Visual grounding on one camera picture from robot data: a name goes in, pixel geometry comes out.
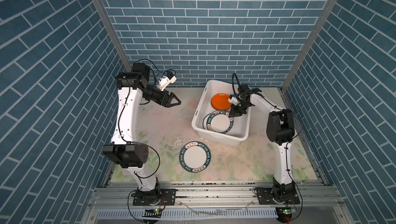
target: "white plastic bin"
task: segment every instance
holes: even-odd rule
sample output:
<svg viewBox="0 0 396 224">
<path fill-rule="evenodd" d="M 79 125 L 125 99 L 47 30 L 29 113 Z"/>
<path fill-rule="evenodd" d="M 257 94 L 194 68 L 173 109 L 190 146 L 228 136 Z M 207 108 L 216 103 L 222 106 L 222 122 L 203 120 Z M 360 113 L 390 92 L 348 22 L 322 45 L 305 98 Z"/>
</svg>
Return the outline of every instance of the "white plastic bin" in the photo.
<svg viewBox="0 0 396 224">
<path fill-rule="evenodd" d="M 228 95 L 233 94 L 232 84 L 217 80 L 209 80 L 206 83 L 197 110 L 192 118 L 192 128 L 198 132 L 198 135 L 201 138 L 232 146 L 238 146 L 239 143 L 248 138 L 251 108 L 248 108 L 247 114 L 242 115 L 241 117 L 234 117 L 234 125 L 226 134 L 206 130 L 204 129 L 202 122 L 206 115 L 216 111 L 216 109 L 212 107 L 211 99 L 217 93 L 225 93 Z"/>
</svg>

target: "blue brick wall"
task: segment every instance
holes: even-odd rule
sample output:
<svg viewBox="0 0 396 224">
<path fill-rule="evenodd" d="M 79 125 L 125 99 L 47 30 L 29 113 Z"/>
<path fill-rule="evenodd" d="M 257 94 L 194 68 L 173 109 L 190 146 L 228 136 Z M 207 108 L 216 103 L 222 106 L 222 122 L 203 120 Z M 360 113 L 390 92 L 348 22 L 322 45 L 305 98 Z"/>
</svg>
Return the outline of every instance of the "blue brick wall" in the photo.
<svg viewBox="0 0 396 224">
<path fill-rule="evenodd" d="M 326 0 L 103 0 L 131 62 L 177 69 L 172 86 L 279 87 Z"/>
<path fill-rule="evenodd" d="M 355 222 L 396 222 L 396 0 L 338 0 L 287 89 Z"/>
<path fill-rule="evenodd" d="M 81 221 L 119 70 L 91 0 L 0 0 L 0 223 Z"/>
</svg>

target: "floral tabletop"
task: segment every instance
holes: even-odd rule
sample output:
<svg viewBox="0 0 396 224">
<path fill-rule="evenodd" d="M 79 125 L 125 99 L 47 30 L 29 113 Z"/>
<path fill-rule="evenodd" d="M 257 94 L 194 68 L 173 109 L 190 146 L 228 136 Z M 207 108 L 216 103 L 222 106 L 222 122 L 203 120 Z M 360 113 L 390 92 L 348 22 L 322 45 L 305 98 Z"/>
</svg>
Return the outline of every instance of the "floral tabletop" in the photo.
<svg viewBox="0 0 396 224">
<path fill-rule="evenodd" d="M 273 143 L 260 127 L 262 117 L 256 107 L 251 107 L 249 137 L 238 146 L 202 139 L 191 127 L 191 120 L 204 88 L 171 88 L 181 105 L 164 108 L 156 103 L 139 108 L 139 142 L 154 147 L 160 154 L 161 164 L 156 173 L 160 181 L 235 181 L 262 180 L 272 182 L 275 172 Z M 276 88 L 262 88 L 267 98 L 282 106 Z M 211 152 L 209 166 L 201 172 L 187 172 L 179 162 L 179 153 L 192 141 L 205 143 Z M 291 167 L 295 180 L 315 180 L 315 172 L 308 160 L 299 137 L 291 143 Z M 149 167 L 154 171 L 158 157 L 150 151 Z M 132 175 L 116 165 L 111 182 L 135 182 Z"/>
</svg>

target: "brick wall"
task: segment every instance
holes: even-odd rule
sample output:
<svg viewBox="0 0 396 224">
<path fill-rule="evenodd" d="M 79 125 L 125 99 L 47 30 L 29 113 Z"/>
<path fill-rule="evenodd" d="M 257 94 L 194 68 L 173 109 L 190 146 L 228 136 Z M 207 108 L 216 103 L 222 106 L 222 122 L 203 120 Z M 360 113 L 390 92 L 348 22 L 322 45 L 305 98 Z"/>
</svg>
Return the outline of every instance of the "brick wall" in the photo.
<svg viewBox="0 0 396 224">
<path fill-rule="evenodd" d="M 119 70 L 91 0 L 0 0 L 0 223 L 81 221 Z"/>
<path fill-rule="evenodd" d="M 103 0 L 131 62 L 177 69 L 172 86 L 279 87 L 326 0 Z"/>
<path fill-rule="evenodd" d="M 287 95 L 357 223 L 396 222 L 396 0 L 338 0 Z"/>
</svg>

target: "metal corner post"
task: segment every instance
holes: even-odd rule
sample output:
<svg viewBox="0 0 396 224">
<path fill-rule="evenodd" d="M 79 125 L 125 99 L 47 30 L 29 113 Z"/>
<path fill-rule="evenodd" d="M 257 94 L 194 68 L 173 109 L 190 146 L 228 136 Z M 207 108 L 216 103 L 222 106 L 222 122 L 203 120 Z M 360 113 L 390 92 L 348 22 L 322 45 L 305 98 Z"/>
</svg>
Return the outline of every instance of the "metal corner post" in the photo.
<svg viewBox="0 0 396 224">
<path fill-rule="evenodd" d="M 333 10 L 335 4 L 337 3 L 338 0 L 327 0 L 322 12 L 320 13 L 318 19 L 316 20 L 316 23 L 312 29 L 312 31 L 309 33 L 303 47 L 300 50 L 299 55 L 297 56 L 293 66 L 290 69 L 290 72 L 286 76 L 285 81 L 282 83 L 280 89 L 282 92 L 285 92 L 287 87 L 289 87 L 289 84 L 291 80 L 293 79 L 294 75 L 297 73 L 298 68 L 300 65 L 303 63 L 308 51 L 310 50 L 312 44 L 314 43 L 316 37 L 318 36 L 320 30 L 322 29 L 323 25 L 325 24 L 327 18 L 329 17 L 331 11 Z"/>
<path fill-rule="evenodd" d="M 117 50 L 117 53 L 122 61 L 122 64 L 125 67 L 125 70 L 130 72 L 131 64 L 129 63 L 129 60 L 125 54 L 125 51 L 122 48 L 120 39 L 118 38 L 117 33 L 113 28 L 110 18 L 107 15 L 107 12 L 106 12 L 105 6 L 102 3 L 102 0 L 91 0 L 91 1 L 92 1 L 93 5 L 95 6 L 96 11 L 97 11 L 103 25 L 105 26 L 107 33 L 108 33 L 111 41 L 113 42 L 114 47 Z"/>
</svg>

